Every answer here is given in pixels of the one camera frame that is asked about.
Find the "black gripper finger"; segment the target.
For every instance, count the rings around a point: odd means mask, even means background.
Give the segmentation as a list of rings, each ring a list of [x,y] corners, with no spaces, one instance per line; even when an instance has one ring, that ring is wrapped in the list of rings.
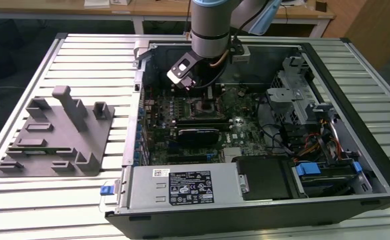
[[[203,108],[212,109],[215,106],[215,101],[214,88],[208,86],[204,92]]]

